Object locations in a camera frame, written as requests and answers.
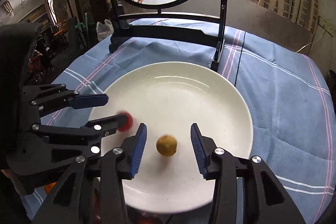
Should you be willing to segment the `red cherry tomato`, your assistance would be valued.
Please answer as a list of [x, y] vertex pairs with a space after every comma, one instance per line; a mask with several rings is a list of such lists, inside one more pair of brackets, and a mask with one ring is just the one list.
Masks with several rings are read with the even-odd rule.
[[120, 131], [120, 132], [129, 131], [132, 128], [133, 122], [134, 122], [134, 119], [133, 119], [132, 115], [125, 110], [119, 111], [117, 114], [126, 116], [126, 118], [122, 122], [122, 125], [120, 125], [118, 127], [118, 131]]

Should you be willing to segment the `small orange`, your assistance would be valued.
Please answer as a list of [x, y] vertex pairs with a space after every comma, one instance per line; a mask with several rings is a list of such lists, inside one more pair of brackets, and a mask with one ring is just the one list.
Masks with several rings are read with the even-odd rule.
[[49, 194], [49, 193], [51, 192], [52, 188], [53, 188], [55, 185], [56, 185], [55, 182], [45, 185], [45, 186], [44, 186], [44, 190], [45, 190], [46, 194]]

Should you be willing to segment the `white plastic bag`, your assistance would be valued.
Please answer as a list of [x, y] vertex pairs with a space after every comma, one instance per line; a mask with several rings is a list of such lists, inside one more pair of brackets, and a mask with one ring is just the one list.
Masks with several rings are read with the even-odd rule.
[[97, 22], [96, 33], [98, 41], [102, 41], [111, 34], [113, 34], [114, 29], [112, 22], [109, 19], [104, 20], [104, 23]]

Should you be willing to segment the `small yellow-green fruit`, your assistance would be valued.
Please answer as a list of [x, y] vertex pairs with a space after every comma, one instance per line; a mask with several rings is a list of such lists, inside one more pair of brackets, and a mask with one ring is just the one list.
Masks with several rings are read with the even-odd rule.
[[172, 135], [163, 135], [156, 143], [157, 151], [165, 157], [173, 156], [177, 151], [178, 142]]

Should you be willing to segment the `white round plate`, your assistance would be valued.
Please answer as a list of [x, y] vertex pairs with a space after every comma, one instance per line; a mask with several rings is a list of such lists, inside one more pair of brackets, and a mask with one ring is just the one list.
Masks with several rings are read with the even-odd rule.
[[[191, 211], [213, 199], [214, 182], [199, 173], [190, 139], [196, 123], [203, 136], [232, 155], [249, 158], [253, 144], [252, 118], [244, 98], [220, 74], [200, 65], [163, 62], [135, 69], [105, 91], [108, 103], [93, 108], [90, 119], [129, 112], [133, 127], [104, 137], [101, 151], [121, 145], [141, 123], [147, 140], [138, 173], [123, 182], [125, 202], [141, 211], [173, 214]], [[156, 149], [158, 138], [172, 135], [178, 142], [171, 157]]]

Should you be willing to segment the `blue striped tablecloth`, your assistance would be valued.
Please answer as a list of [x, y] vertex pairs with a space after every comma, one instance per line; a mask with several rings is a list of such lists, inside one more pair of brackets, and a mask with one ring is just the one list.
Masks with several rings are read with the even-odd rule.
[[[219, 73], [244, 97], [252, 116], [252, 153], [281, 181], [304, 220], [314, 223], [335, 188], [335, 110], [331, 88], [312, 59], [227, 27]], [[102, 93], [125, 73], [151, 63], [209, 67], [214, 49], [173, 40], [130, 38], [109, 53], [104, 39], [50, 78], [82, 94]]]

